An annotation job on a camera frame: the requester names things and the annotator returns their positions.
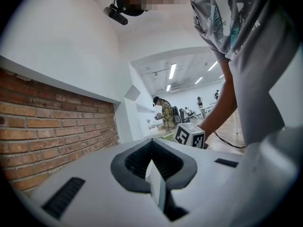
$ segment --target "white cube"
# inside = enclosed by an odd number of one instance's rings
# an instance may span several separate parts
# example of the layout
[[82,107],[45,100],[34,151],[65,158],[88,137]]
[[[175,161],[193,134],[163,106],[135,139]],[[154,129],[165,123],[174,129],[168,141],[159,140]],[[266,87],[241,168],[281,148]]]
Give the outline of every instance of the white cube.
[[192,123],[179,123],[174,140],[182,145],[203,148],[205,132]]

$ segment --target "brick wall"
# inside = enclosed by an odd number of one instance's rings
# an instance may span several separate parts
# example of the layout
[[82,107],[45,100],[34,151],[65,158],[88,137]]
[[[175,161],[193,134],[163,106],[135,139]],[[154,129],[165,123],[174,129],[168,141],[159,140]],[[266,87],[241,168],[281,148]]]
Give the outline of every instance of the brick wall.
[[30,192],[79,157],[117,145],[111,103],[77,95],[0,70],[0,165]]

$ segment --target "fluorescent light strip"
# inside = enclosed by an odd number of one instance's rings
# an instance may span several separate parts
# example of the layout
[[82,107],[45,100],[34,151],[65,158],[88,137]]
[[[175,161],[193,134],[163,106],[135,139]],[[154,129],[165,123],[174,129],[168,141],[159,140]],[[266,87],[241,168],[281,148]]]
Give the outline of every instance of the fluorescent light strip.
[[216,65],[216,64],[218,64],[218,62],[216,61],[212,66],[211,66],[211,68],[210,69],[208,69],[208,71],[210,71],[212,68],[214,68],[214,66]]
[[176,69],[177,64],[172,64],[171,65],[171,69],[170,69],[170,75],[169,78],[172,79],[175,73],[175,69]]
[[202,78],[203,78],[203,77],[200,77],[199,80],[198,80],[195,84],[197,84],[199,81],[201,81]]

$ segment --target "plaid shirt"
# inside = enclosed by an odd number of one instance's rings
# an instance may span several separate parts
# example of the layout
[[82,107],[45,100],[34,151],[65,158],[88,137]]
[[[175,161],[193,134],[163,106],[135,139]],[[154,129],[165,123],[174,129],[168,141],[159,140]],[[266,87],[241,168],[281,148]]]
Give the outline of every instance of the plaid shirt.
[[166,130],[172,131],[175,128],[172,108],[168,103],[162,104],[162,120]]

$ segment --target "black cable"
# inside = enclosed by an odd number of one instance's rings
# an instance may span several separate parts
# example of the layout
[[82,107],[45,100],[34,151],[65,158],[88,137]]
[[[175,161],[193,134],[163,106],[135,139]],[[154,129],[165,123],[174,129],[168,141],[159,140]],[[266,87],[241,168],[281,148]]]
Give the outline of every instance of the black cable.
[[232,144],[229,143],[227,140],[222,139],[222,138],[217,134],[216,131],[214,132],[214,134],[215,134],[220,140],[222,140],[224,143],[226,143],[226,144],[228,144],[228,145],[230,145],[230,146],[232,146],[232,147],[235,147],[235,148],[237,148],[237,149],[243,149],[243,148],[245,148],[245,146],[239,147],[239,146],[234,146],[234,145],[232,145]]

